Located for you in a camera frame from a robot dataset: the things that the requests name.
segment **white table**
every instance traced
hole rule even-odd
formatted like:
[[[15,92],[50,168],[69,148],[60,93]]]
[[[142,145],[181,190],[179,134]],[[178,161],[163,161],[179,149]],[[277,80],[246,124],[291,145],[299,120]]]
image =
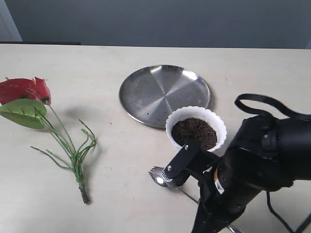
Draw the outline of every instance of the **white table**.
[[[164,131],[134,121],[119,104],[121,83],[139,68],[171,64],[205,78],[216,98],[214,111],[228,129],[219,155],[250,117],[235,107],[238,94],[269,95],[311,113],[303,104],[310,101],[311,50],[0,45],[0,54],[0,80],[47,79],[52,105],[75,143],[84,139],[78,118],[99,142],[87,159],[93,203],[85,206],[73,175],[29,147],[61,153],[52,137],[1,117],[1,233],[190,233],[195,203],[155,185],[148,175],[152,166],[173,158],[174,148]],[[199,197],[194,180],[185,188]],[[272,205],[296,228],[311,212],[310,195],[311,182],[295,182],[273,193]],[[286,232],[268,211],[264,193],[234,224],[245,233]]]

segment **soil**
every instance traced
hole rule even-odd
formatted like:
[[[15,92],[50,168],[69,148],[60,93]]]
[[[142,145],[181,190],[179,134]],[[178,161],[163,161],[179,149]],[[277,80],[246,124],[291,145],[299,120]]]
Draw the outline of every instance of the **soil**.
[[[215,130],[206,121],[197,118],[177,122],[172,129],[172,137],[180,146],[189,143],[189,140],[198,140],[203,150],[209,150],[217,143]]]

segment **metal plate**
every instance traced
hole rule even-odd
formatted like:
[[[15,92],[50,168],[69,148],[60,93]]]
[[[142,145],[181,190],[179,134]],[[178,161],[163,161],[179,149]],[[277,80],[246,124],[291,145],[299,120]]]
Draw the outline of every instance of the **metal plate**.
[[[165,128],[168,116],[178,108],[207,108],[210,98],[208,84],[199,75],[170,65],[135,71],[119,91],[120,103],[132,118],[157,128]]]

